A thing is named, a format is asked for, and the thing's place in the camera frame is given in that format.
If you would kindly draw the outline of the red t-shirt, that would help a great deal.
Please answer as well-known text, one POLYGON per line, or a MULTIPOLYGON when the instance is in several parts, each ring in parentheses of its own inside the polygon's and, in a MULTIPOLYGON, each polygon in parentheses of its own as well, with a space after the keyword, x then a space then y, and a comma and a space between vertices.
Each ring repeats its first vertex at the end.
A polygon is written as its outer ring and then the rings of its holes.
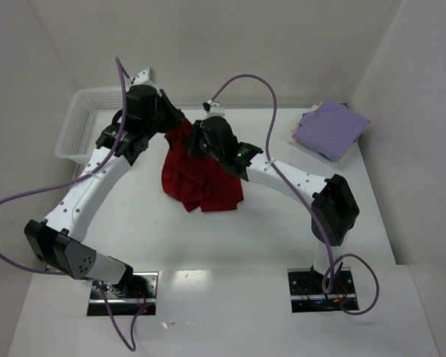
POLYGON ((169 149, 161 171, 163 191, 188 212, 196 208, 203 213, 237 209, 244 200, 241 179, 230 176, 211 157, 191 156, 186 143, 193 132, 193 125, 184 119, 164 135, 169 149))

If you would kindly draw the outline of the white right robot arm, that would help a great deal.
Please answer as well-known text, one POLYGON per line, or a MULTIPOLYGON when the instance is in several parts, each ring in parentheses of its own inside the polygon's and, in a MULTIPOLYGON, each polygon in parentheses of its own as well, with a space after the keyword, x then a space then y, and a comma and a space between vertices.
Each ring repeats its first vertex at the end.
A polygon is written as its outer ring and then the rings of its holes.
POLYGON ((276 159, 259 147, 240 142, 220 116, 197 120, 189 154, 210 157, 229 175, 269 187, 302 204, 311 216, 311 231, 320 241, 312 269, 330 282, 342 260, 341 246, 360 213, 346 179, 313 175, 276 159))

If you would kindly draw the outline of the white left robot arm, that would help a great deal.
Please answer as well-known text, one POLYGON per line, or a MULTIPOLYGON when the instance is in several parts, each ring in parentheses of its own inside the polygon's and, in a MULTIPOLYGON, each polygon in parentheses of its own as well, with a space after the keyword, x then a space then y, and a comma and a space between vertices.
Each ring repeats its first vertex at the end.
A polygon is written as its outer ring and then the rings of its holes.
POLYGON ((24 232, 36 258, 75 280, 100 280, 124 295, 143 293, 133 268, 84 245, 89 225, 111 189, 146 151, 158 133, 181 125, 184 114, 162 89, 131 86, 126 105, 100 134, 80 182, 40 222, 24 232))

